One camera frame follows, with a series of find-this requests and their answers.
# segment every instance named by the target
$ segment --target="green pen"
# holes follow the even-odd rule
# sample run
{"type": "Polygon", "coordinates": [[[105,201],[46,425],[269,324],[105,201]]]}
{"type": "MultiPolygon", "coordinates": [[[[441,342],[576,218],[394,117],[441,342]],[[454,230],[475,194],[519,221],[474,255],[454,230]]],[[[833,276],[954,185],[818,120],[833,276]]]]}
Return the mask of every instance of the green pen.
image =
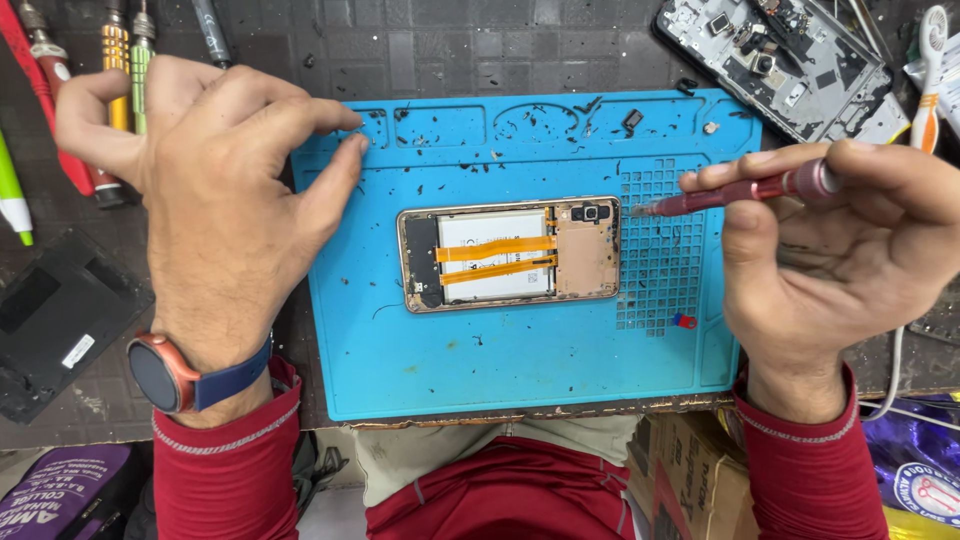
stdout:
{"type": "Polygon", "coordinates": [[[13,171],[13,161],[7,150],[7,142],[0,133],[0,213],[10,222],[13,230],[20,233],[20,241],[25,246],[34,245],[34,229],[30,221],[30,210],[27,200],[23,198],[20,182],[16,180],[13,171]]]}

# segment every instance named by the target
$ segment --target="white brush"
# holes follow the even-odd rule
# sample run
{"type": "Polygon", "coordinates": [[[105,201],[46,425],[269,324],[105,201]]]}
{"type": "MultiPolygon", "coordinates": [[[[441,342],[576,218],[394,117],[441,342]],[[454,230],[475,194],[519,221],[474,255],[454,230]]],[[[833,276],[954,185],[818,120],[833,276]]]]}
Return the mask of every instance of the white brush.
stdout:
{"type": "Polygon", "coordinates": [[[924,13],[920,23],[920,56],[926,64],[924,95],[920,98],[917,115],[910,131],[910,146],[933,154],[937,146],[940,125],[937,121],[937,102],[940,101],[940,79],[943,75],[944,47],[947,44],[947,12],[934,6],[924,13]]]}

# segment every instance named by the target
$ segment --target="red long-sleeve shirt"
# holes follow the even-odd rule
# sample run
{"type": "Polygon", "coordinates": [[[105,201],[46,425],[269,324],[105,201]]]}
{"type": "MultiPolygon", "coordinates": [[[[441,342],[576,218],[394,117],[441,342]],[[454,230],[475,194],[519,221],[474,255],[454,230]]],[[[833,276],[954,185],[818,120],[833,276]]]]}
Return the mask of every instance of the red long-sleeve shirt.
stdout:
{"type": "MultiPolygon", "coordinates": [[[[162,539],[292,540],[290,477],[300,381],[270,362],[275,398],[213,430],[155,413],[154,489],[162,539]]],[[[848,388],[852,374],[845,371],[848,388]]],[[[739,396],[744,382],[734,389],[739,396]]],[[[737,397],[751,490],[764,539],[887,538],[855,391],[836,421],[784,422],[737,397]]],[[[620,497],[629,471],[549,443],[497,438],[368,509],[368,536],[393,538],[634,538],[620,497]]]]}

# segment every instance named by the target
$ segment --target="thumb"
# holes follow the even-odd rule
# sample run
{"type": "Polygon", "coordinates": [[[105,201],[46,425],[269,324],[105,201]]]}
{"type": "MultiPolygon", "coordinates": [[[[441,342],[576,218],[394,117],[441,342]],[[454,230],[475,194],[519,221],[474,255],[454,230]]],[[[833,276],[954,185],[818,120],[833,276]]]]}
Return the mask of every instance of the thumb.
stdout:
{"type": "Polygon", "coordinates": [[[57,96],[57,146],[138,187],[136,164],[142,137],[108,125],[108,103],[130,91],[120,69],[74,77],[57,96]]]}
{"type": "Polygon", "coordinates": [[[777,217],[758,201],[727,205],[723,224],[723,270],[728,299],[748,291],[773,290],[777,280],[777,217]]]}
{"type": "Polygon", "coordinates": [[[299,195],[300,230],[320,243],[326,242],[340,224],[347,200],[360,179],[360,163],[369,144],[359,133],[347,137],[313,184],[299,195]]]}

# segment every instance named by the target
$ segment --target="cardboard box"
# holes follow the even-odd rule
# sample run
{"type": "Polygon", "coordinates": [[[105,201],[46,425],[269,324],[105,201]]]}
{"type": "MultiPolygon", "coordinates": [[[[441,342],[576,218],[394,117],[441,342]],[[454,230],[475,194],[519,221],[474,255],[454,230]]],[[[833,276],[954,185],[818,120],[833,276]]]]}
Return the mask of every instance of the cardboard box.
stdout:
{"type": "Polygon", "coordinates": [[[648,415],[627,444],[651,538],[756,540],[746,454],[709,412],[648,415]]]}

